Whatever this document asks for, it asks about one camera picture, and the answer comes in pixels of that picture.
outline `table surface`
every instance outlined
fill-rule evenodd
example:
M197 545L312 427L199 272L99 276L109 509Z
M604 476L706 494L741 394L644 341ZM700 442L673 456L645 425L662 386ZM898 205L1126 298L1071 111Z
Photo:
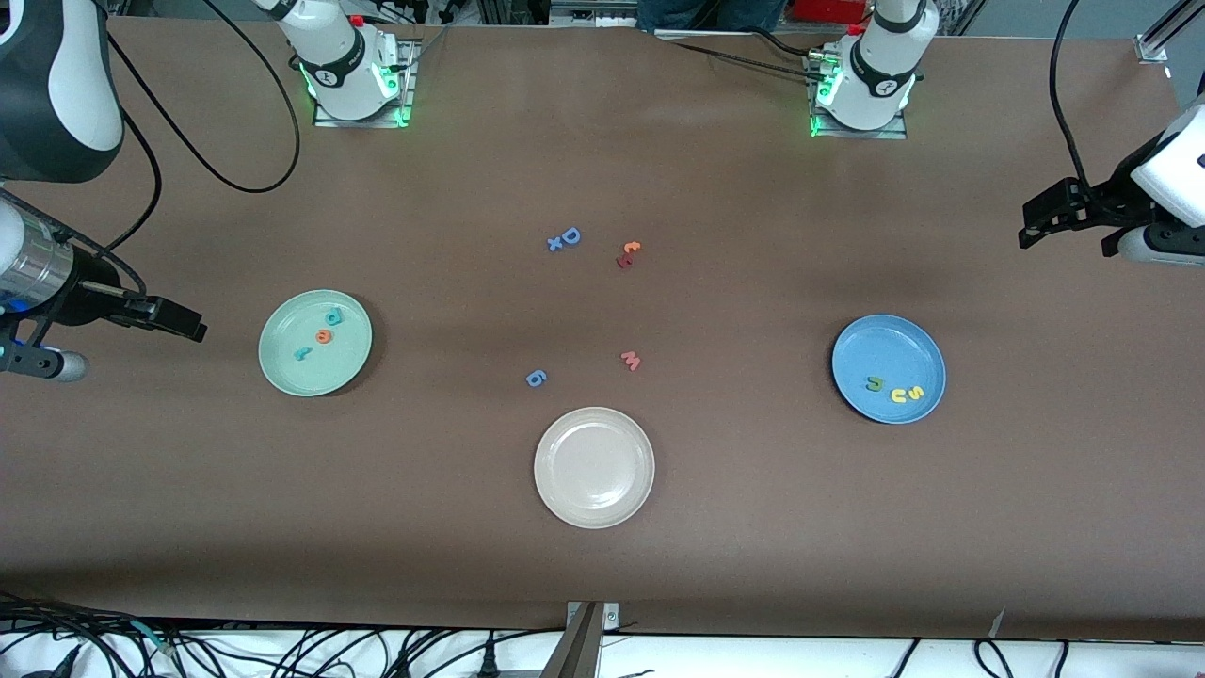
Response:
M278 175L286 113L224 26L112 30L214 164ZM249 30L287 72L277 29ZM1048 47L937 40L910 138L865 142L810 137L789 76L633 30L452 29L412 126L306 125L296 175L258 196L114 66L167 178L120 253L210 334L55 328L89 378L5 379L0 584L158 615L540 626L598 599L642 630L978 636L1006 607L1003 636L1199 638L1205 278L1104 259L1104 231L1017 248L1021 205L1070 172ZM1098 179L1175 113L1128 42L1068 43L1063 67ZM88 184L13 187L104 237L149 171L130 141ZM570 225L582 243L549 253ZM346 390L292 399L259 331L323 287L376 344ZM831 384L834 337L874 312L945 355L919 424L871 424ZM586 406L657 455L606 531L558 521L531 477Z

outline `black connector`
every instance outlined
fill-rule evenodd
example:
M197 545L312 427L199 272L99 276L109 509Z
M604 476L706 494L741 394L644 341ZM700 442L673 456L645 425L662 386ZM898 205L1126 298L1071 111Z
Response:
M494 655L494 632L489 632L489 639L486 641L486 658L481 660L481 671L477 672L477 678L498 678L502 672L498 670L498 658Z

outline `red box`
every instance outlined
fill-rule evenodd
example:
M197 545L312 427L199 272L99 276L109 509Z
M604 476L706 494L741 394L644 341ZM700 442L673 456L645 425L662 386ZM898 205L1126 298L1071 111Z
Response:
M866 16L866 0L795 0L790 14L805 22L858 24Z

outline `blue jeans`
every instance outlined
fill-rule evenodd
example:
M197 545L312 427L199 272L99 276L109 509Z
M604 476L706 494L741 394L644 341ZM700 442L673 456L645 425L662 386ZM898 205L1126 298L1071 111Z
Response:
M657 29L684 30L705 7L711 10L717 0L640 0L636 7L636 28L652 33ZM774 30L782 18L787 0L718 0L717 30L741 30L758 26Z

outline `white floor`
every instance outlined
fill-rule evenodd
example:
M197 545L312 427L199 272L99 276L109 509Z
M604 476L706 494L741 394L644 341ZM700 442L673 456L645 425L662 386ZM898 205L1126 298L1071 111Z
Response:
M363 636L348 631L306 655L301 671L316 671L348 642ZM239 654L278 660L300 637L300 631L216 631L194 636L214 647ZM341 656L347 665L324 672L327 678L376 678L396 656L402 631L384 635L384 645L376 639L360 643ZM19 633L0 635L0 648ZM498 644L498 664L502 671L540 670L557 643L558 633L541 633ZM445 660L480 645L483 631L465 631L436 645L415 664L413 678L436 678L429 672ZM892 676L907 648L906 639L825 639L825 638L718 638L677 636L615 636L604 638L600 678L630 678L652 670L652 678L759 677L759 678L884 678ZM34 671L52 670L77 643L53 641L48 635L33 637L0 655L0 676L16 678ZM113 647L139 673L142 660L134 644L118 639ZM1051 678L1060 647L1054 642L1000 642L1001 650L1017 678ZM988 678L975 662L970 641L924 641L912 655L905 678ZM72 678L110 678L102 655L84 644ZM476 653L439 673L437 678L476 676L482 653ZM193 678L208 676L187 661L186 673ZM1000 676L1004 671L988 652L988 666ZM153 673L167 678L180 676L172 664L155 653ZM266 678L272 668L236 660L223 664L230 678ZM1205 647L1148 643L1072 643L1063 678L1194 678L1205 672Z

